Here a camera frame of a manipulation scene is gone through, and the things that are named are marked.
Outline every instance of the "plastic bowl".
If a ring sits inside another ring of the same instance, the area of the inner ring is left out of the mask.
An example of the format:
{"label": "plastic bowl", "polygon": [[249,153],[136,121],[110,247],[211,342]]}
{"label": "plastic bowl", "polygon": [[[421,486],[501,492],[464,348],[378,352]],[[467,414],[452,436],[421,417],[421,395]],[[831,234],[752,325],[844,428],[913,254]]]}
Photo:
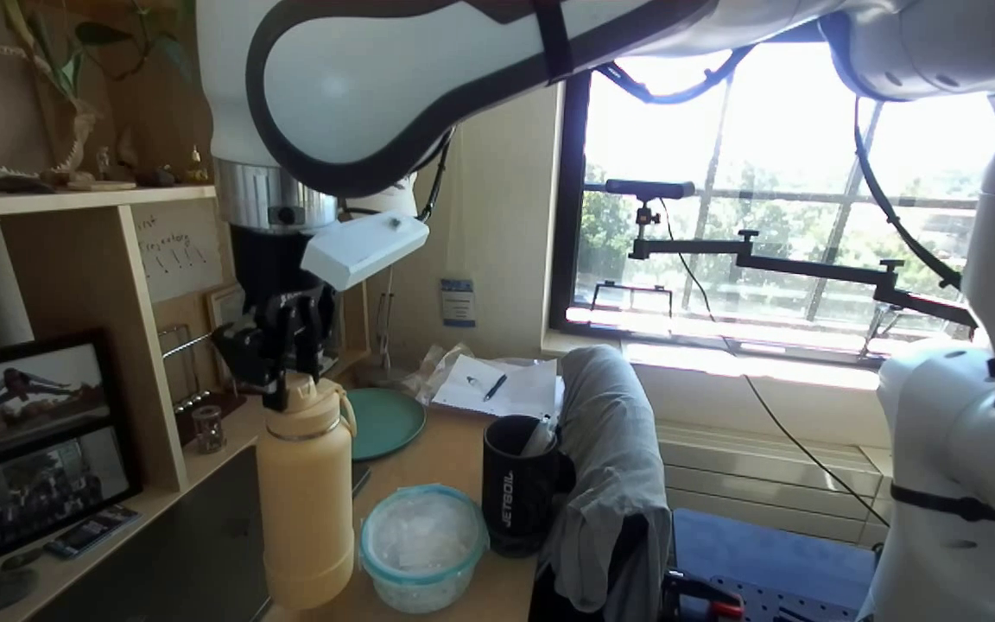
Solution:
{"label": "plastic bowl", "polygon": [[358,564],[372,592],[408,615],[448,608],[486,548],[478,501],[440,484],[395,492],[358,530]]}

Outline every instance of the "framed photo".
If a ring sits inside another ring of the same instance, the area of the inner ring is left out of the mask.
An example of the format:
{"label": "framed photo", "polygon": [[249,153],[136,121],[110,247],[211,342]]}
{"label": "framed photo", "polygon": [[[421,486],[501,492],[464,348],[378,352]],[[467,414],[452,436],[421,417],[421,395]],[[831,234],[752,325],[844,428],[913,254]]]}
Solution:
{"label": "framed photo", "polygon": [[101,333],[0,348],[0,554],[138,492]]}

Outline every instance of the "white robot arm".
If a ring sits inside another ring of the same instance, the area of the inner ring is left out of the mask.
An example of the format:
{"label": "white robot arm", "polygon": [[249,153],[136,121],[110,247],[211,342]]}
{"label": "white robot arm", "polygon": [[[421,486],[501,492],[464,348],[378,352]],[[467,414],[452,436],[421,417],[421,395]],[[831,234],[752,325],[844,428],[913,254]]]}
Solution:
{"label": "white robot arm", "polygon": [[[319,220],[306,196],[389,188],[511,93],[631,45],[698,56],[805,19],[823,19],[868,98],[995,103],[995,0],[211,0],[201,61],[220,200],[234,227],[312,234],[294,227]],[[864,620],[995,620],[995,162],[963,291],[991,352],[928,348],[880,372],[896,522]]]}

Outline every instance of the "table surface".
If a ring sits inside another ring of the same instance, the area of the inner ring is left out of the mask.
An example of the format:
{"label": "table surface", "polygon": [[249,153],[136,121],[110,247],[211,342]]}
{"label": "table surface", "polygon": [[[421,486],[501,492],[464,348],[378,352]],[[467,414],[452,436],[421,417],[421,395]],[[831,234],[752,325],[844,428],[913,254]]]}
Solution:
{"label": "table surface", "polygon": [[[412,484],[446,484],[464,492],[467,497],[481,501],[481,477],[484,477],[484,428],[495,417],[486,414],[467,414],[467,411],[429,411],[429,428],[417,442],[405,444],[402,451],[368,464],[368,479],[364,484],[356,497],[356,524],[372,512],[378,501],[395,494],[396,486]],[[478,620],[527,620],[527,598],[532,598],[532,577],[534,560],[511,560],[486,554],[478,567],[467,594],[425,620],[440,622],[478,622]],[[319,622],[381,622],[381,620],[413,620],[386,608],[366,577],[366,569],[356,564],[356,572],[350,588],[319,611],[284,611],[268,608],[261,615],[266,622],[297,622],[297,620],[319,620]]]}

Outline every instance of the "green plate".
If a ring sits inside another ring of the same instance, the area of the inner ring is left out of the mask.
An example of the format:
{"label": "green plate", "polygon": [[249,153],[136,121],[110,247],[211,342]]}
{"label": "green plate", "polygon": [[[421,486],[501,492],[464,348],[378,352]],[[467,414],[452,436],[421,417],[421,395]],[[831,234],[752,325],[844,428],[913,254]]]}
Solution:
{"label": "green plate", "polygon": [[356,406],[358,428],[353,442],[353,458],[389,457],[402,444],[413,442],[425,428],[425,406],[402,389],[358,386],[350,389],[350,400]]}

